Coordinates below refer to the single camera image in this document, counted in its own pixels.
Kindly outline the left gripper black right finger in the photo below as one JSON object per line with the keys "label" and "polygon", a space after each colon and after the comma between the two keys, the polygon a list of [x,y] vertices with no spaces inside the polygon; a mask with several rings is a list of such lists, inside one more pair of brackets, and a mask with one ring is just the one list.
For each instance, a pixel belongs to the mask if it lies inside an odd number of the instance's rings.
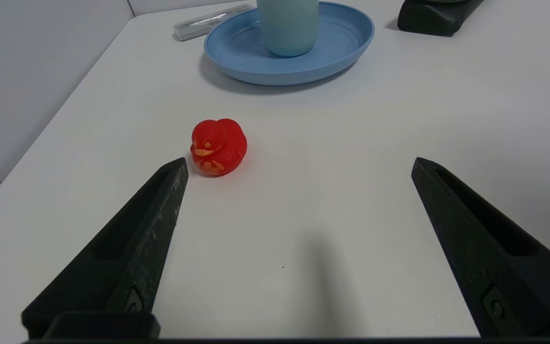
{"label": "left gripper black right finger", "polygon": [[411,179],[482,338],[550,338],[550,250],[445,167]]}

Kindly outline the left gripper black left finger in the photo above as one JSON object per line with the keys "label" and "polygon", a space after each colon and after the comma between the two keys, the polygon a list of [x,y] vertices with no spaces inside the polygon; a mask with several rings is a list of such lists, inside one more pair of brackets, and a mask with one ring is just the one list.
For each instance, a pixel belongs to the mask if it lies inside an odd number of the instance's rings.
{"label": "left gripper black left finger", "polygon": [[162,165],[21,313],[31,340],[151,340],[189,172]]}

